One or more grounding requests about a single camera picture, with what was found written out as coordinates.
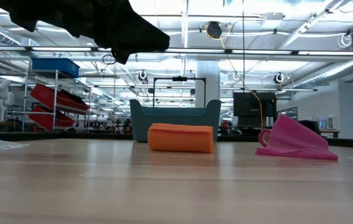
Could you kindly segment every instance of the fluorescent light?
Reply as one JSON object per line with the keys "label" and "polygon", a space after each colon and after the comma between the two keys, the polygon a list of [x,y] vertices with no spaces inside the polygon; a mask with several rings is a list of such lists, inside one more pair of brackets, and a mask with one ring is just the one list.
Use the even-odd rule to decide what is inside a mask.
{"label": "fluorescent light", "polygon": [[104,49],[104,48],[99,48],[99,52],[111,52],[111,49]]}
{"label": "fluorescent light", "polygon": [[310,51],[300,51],[298,53],[299,55],[333,55],[333,56],[338,56],[338,55],[343,55],[343,56],[346,56],[346,55],[351,55],[353,56],[353,52],[326,52],[326,51],[313,51],[313,52],[310,52]]}
{"label": "fluorescent light", "polygon": [[245,90],[277,91],[277,89],[275,89],[275,88],[246,88]]}
{"label": "fluorescent light", "polygon": [[[147,99],[153,99],[152,96],[141,96],[141,99],[147,98]],[[195,97],[180,97],[180,96],[155,96],[155,99],[171,99],[171,100],[194,100]]]}
{"label": "fluorescent light", "polygon": [[350,66],[353,66],[353,60],[351,60],[350,62],[347,62],[345,63],[344,65],[341,65],[340,67],[337,67],[331,71],[328,71],[326,73],[323,73],[322,76],[325,76],[325,77],[331,77],[347,68],[349,68]]}
{"label": "fluorescent light", "polygon": [[10,81],[14,81],[14,82],[19,82],[19,83],[24,83],[24,79],[20,78],[20,77],[10,77],[10,76],[0,76],[0,78],[4,78]]}
{"label": "fluorescent light", "polygon": [[316,90],[306,90],[306,89],[282,89],[281,92],[287,92],[287,91],[316,91]]}
{"label": "fluorescent light", "polygon": [[283,54],[289,55],[292,53],[290,50],[233,50],[233,54]]}
{"label": "fluorescent light", "polygon": [[104,96],[103,92],[96,87],[92,87],[91,90],[92,90],[92,93],[94,93],[94,94],[97,94],[99,96]]}
{"label": "fluorescent light", "polygon": [[7,51],[23,51],[26,50],[25,47],[6,47],[0,46],[0,50],[7,50]]}
{"label": "fluorescent light", "polygon": [[64,52],[86,52],[91,51],[90,47],[33,47],[34,51],[64,51]]}
{"label": "fluorescent light", "polygon": [[237,87],[220,87],[221,90],[241,90],[241,88]]}
{"label": "fluorescent light", "polygon": [[25,30],[22,27],[15,27],[15,28],[8,28],[9,31],[20,31],[20,30]]}
{"label": "fluorescent light", "polygon": [[311,52],[309,51],[300,51],[298,52],[299,55],[309,55]]}
{"label": "fluorescent light", "polygon": [[225,53],[225,50],[219,49],[167,49],[165,50],[167,53]]}

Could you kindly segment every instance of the black stand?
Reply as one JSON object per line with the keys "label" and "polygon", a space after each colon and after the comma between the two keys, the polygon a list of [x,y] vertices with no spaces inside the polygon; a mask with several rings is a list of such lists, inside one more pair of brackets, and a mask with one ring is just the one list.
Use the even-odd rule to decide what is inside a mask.
{"label": "black stand", "polygon": [[153,107],[156,106],[156,81],[157,80],[172,80],[174,82],[186,82],[188,80],[202,80],[204,82],[204,108],[207,107],[207,78],[187,78],[187,77],[172,77],[172,78],[154,78],[153,85]]}

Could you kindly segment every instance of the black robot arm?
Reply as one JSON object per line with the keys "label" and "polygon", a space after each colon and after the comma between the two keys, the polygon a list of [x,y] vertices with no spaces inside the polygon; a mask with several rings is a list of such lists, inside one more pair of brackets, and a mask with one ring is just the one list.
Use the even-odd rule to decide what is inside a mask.
{"label": "black robot arm", "polygon": [[166,50],[169,36],[135,13],[128,0],[0,0],[19,26],[35,31],[37,21],[84,35],[97,46],[111,48],[115,60],[125,64],[130,54]]}

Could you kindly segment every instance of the yellow cable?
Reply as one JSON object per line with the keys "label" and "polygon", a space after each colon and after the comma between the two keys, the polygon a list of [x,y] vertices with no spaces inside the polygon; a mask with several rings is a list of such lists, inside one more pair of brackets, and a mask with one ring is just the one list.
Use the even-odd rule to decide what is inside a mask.
{"label": "yellow cable", "polygon": [[259,97],[254,93],[254,92],[251,92],[253,96],[255,96],[255,98],[258,99],[259,101],[259,107],[260,107],[260,111],[261,111],[261,131],[263,131],[263,116],[262,116],[262,102],[261,102],[261,99],[259,99]]}
{"label": "yellow cable", "polygon": [[[222,43],[222,47],[223,47],[224,49],[226,49],[225,43],[224,43],[224,38],[228,37],[228,35],[229,35],[229,33],[230,33],[230,27],[228,28],[228,33],[227,33],[227,35],[226,35],[224,38],[221,38],[221,39],[212,38],[212,37],[208,34],[207,29],[208,29],[208,25],[206,25],[206,27],[205,27],[205,33],[207,34],[207,36],[208,36],[209,38],[213,39],[213,40],[220,40],[220,42]],[[240,79],[241,83],[243,83],[243,85],[244,85],[244,82],[243,82],[243,80],[241,80],[240,75],[237,74],[237,76],[238,76],[238,78]],[[261,102],[261,99],[259,99],[259,97],[258,97],[253,91],[251,91],[251,94],[252,94],[252,95],[258,100],[258,102],[259,102],[260,114],[261,114],[261,131],[263,131],[263,110],[262,110],[262,102]]]}
{"label": "yellow cable", "polygon": [[[240,81],[241,81],[241,83],[243,83],[243,86],[245,87],[245,88],[248,88],[246,85],[244,85],[244,82],[243,82],[243,80],[241,80],[241,77],[240,77],[240,75],[236,72],[236,74],[237,74],[237,76],[238,76],[238,79],[240,79]],[[261,114],[261,131],[263,131],[263,110],[262,110],[262,102],[261,102],[261,99],[259,99],[259,97],[253,92],[253,91],[251,91],[251,94],[253,95],[253,96],[255,96],[255,98],[258,100],[258,102],[259,102],[259,107],[260,107],[260,114]]]}
{"label": "yellow cable", "polygon": [[226,49],[226,48],[225,48],[225,44],[224,44],[224,40],[222,39],[222,40],[220,40],[220,42],[222,43],[222,47],[223,47],[224,49]]}

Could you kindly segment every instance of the table surface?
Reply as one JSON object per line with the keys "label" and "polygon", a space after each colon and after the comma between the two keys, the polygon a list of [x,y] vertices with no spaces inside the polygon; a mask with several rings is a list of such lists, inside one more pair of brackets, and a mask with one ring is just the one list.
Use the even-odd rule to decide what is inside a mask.
{"label": "table surface", "polygon": [[339,162],[150,152],[133,141],[56,139],[0,152],[0,223],[353,223],[353,148]]}

